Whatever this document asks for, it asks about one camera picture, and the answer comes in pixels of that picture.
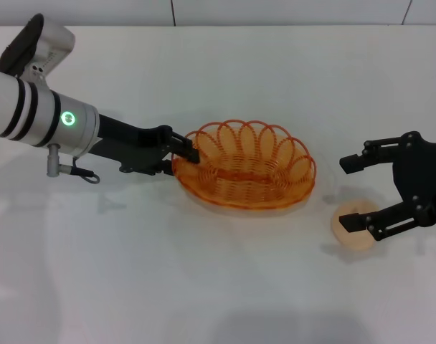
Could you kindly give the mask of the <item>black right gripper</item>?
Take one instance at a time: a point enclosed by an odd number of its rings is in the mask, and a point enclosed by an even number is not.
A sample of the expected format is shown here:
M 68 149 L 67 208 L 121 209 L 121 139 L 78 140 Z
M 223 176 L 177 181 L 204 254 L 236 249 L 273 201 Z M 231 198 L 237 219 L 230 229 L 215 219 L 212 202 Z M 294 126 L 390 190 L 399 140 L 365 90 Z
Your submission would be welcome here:
M 412 131 L 397 138 L 367 140 L 361 155 L 339 160 L 346 174 L 391 163 L 394 185 L 402 203 L 366 214 L 339 217 L 348 233 L 368 231 L 381 241 L 419 226 L 436 224 L 436 143 Z

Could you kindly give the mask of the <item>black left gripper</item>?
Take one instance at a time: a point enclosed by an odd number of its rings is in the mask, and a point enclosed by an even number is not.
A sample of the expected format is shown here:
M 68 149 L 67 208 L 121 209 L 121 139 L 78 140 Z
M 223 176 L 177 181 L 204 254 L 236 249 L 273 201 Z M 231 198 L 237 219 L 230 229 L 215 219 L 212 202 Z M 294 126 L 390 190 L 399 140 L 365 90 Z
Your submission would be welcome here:
M 98 141 L 89 153 L 119 162 L 123 173 L 173 176 L 172 161 L 164 159 L 169 151 L 190 163 L 200 163 L 192 140 L 173 132 L 168 125 L 143 129 L 104 115 L 99 119 Z

